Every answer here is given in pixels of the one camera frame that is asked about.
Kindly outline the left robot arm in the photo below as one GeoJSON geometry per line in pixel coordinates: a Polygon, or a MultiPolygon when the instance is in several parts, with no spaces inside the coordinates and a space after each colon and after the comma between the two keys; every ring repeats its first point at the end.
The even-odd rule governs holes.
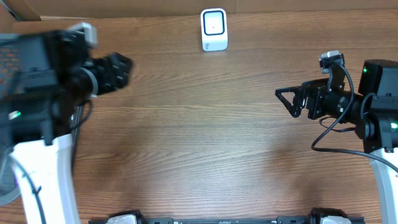
{"type": "Polygon", "coordinates": [[[11,163],[28,223],[79,223],[72,180],[73,133],[93,98],[124,88],[133,61],[93,58],[82,30],[20,35],[1,44],[17,71],[1,98],[1,147],[11,163]]]}

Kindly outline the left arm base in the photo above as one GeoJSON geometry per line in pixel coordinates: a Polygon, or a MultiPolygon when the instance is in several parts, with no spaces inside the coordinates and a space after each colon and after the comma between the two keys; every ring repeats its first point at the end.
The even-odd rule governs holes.
{"type": "Polygon", "coordinates": [[[140,210],[128,210],[112,214],[106,224],[147,224],[140,210]]]}

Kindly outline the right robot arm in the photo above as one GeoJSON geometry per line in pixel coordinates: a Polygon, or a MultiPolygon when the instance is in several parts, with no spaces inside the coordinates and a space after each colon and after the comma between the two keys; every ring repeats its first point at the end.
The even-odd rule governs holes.
{"type": "Polygon", "coordinates": [[[314,140],[311,148],[318,152],[354,154],[369,158],[379,192],[383,223],[397,223],[397,62],[366,60],[358,90],[345,68],[343,59],[332,57],[320,61],[328,78],[280,88],[276,97],[292,117],[308,109],[308,117],[335,121],[314,140]],[[351,123],[364,149],[317,147],[338,123],[351,123]]]}

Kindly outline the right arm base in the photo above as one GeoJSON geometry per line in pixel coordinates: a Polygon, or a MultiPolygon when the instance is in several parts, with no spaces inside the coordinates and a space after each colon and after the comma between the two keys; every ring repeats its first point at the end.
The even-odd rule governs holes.
{"type": "Polygon", "coordinates": [[[309,213],[310,224],[352,224],[347,214],[335,208],[313,208],[309,213]]]}

